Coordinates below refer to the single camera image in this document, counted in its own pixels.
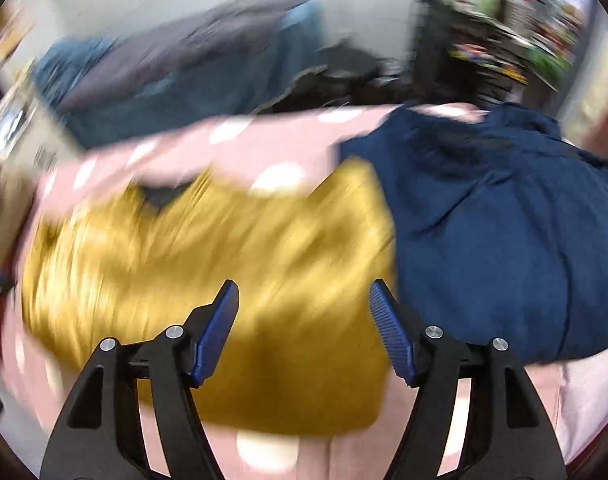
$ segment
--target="yellow fabric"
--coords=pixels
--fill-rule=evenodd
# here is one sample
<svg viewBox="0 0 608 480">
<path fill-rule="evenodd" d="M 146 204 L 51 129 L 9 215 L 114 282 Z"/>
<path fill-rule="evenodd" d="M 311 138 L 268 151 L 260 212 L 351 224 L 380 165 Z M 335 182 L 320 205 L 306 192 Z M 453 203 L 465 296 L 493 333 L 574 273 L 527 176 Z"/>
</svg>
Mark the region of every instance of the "yellow fabric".
<svg viewBox="0 0 608 480">
<path fill-rule="evenodd" d="M 337 434 L 375 421 L 389 369 L 368 287 L 392 283 L 393 223 L 371 167 L 349 160 L 309 196 L 257 196 L 199 178 L 159 215 L 134 187 L 39 225 L 23 319 L 80 369 L 98 342 L 148 340 L 211 303 L 240 308 L 202 420 L 268 433 Z"/>
</svg>

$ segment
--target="gray floor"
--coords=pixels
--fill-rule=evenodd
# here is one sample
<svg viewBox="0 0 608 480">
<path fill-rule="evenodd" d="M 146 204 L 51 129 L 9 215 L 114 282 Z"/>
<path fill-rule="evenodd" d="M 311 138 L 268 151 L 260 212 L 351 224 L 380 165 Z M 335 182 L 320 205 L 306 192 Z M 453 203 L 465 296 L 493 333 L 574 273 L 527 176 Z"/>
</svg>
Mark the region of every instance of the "gray floor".
<svg viewBox="0 0 608 480">
<path fill-rule="evenodd" d="M 0 433 L 26 467 L 39 477 L 48 435 L 3 384 L 0 384 L 0 397 L 4 403 L 0 415 Z"/>
</svg>

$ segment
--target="dark blue fabric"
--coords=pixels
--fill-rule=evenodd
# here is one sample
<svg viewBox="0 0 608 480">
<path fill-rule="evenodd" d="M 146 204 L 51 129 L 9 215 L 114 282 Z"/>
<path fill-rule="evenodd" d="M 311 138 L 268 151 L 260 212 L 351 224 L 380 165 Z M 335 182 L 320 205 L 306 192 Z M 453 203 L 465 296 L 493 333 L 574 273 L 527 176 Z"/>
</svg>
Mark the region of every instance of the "dark blue fabric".
<svg viewBox="0 0 608 480">
<path fill-rule="evenodd" d="M 397 290 L 458 339 L 525 363 L 608 347 L 608 160 L 500 105 L 482 124 L 393 111 L 340 158 L 370 160 L 397 235 Z"/>
</svg>

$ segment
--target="pink fabric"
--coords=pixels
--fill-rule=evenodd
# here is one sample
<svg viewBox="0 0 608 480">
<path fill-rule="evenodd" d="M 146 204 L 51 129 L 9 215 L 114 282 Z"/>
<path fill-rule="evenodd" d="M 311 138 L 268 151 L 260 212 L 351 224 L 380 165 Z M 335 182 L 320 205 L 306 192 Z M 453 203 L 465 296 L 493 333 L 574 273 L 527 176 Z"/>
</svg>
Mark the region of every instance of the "pink fabric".
<svg viewBox="0 0 608 480">
<path fill-rule="evenodd" d="M 556 433 L 567 462 L 579 455 L 608 423 L 608 348 L 562 367 Z"/>
<path fill-rule="evenodd" d="M 449 105 L 449 114 L 453 105 Z M 378 126 L 392 107 L 339 108 L 280 116 L 258 116 L 247 127 L 248 118 L 212 118 L 186 129 L 89 152 L 84 160 L 58 166 L 39 183 L 36 214 L 22 242 L 22 256 L 30 245 L 36 221 L 41 216 L 58 218 L 88 199 L 100 199 L 123 189 L 131 180 L 147 184 L 174 185 L 210 165 L 248 185 L 271 166 L 284 166 L 301 174 L 302 186 L 319 184 L 335 165 L 329 147 L 341 138 L 365 134 Z M 455 107 L 458 119 L 479 121 L 476 109 Z M 437 110 L 445 113 L 444 108 Z M 4 325 L 5 383 L 19 401 L 35 413 L 51 431 L 74 374 L 60 369 L 21 322 L 21 306 L 15 297 L 7 309 Z M 562 365 L 528 367 L 530 377 L 554 426 L 558 421 Z M 466 413 L 469 384 L 458 390 L 459 413 Z M 302 438 L 296 468 L 282 474 L 251 469 L 237 452 L 237 432 L 231 428 L 205 428 L 213 452 L 228 478 L 255 479 L 381 479 L 397 448 L 415 399 L 415 391 L 391 374 L 388 393 L 378 421 L 368 430 L 329 439 Z M 149 461 L 166 473 L 164 457 L 152 413 L 143 408 L 142 420 Z M 465 416 L 455 416 L 451 441 L 442 471 L 456 466 L 462 447 Z"/>
</svg>

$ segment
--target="clothing pile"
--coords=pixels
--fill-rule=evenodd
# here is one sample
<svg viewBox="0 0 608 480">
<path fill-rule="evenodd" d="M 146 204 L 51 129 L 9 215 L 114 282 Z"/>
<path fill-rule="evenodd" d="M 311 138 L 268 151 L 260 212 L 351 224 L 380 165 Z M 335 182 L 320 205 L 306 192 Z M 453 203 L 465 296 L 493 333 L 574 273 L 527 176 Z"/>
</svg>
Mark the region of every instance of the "clothing pile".
<svg viewBox="0 0 608 480">
<path fill-rule="evenodd" d="M 43 100 L 84 148 L 250 114 L 323 63 L 315 0 L 233 0 L 130 38 L 66 38 L 36 62 Z"/>
<path fill-rule="evenodd" d="M 159 211 L 130 187 L 42 221 L 24 323 L 81 368 L 102 338 L 151 338 L 232 278 L 238 319 L 194 394 L 199 413 L 291 434 L 377 417 L 388 362 L 374 278 L 425 322 L 478 344 L 502 337 L 525 364 L 608 347 L 608 159 L 516 105 L 478 124 L 400 107 L 338 152 L 309 196 L 257 196 L 206 172 Z"/>
</svg>

